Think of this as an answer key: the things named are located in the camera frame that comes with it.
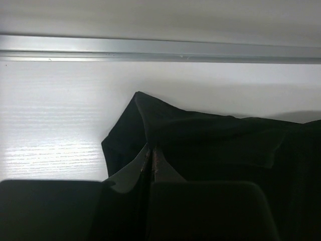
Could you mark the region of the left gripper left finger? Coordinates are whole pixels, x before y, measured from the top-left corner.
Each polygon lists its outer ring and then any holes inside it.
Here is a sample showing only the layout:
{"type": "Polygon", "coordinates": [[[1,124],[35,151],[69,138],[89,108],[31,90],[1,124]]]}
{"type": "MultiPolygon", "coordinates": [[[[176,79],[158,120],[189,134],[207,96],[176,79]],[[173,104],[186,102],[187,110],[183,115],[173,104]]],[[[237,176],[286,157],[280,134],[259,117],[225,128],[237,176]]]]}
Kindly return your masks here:
{"type": "Polygon", "coordinates": [[[150,149],[102,182],[1,182],[1,240],[144,240],[150,149]]]}

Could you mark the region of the black t shirt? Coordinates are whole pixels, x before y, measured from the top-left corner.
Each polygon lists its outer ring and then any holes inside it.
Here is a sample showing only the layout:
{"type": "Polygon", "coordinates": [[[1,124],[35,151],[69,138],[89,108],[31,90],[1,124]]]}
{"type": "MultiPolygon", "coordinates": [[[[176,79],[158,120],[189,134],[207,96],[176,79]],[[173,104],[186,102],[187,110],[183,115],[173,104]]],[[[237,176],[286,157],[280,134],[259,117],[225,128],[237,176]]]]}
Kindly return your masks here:
{"type": "Polygon", "coordinates": [[[320,240],[320,121],[186,111],[137,92],[102,141],[109,175],[144,146],[188,181],[242,180],[266,194],[283,240],[320,240]]]}

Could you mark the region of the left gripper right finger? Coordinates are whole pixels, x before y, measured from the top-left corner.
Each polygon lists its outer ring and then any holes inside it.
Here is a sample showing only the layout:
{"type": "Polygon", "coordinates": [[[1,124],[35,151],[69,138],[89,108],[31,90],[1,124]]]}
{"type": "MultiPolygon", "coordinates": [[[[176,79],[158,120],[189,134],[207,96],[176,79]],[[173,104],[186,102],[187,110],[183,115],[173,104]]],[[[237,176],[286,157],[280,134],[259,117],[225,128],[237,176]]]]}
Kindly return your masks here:
{"type": "Polygon", "coordinates": [[[147,240],[279,240],[262,190],[244,181],[186,181],[153,151],[147,240]]]}

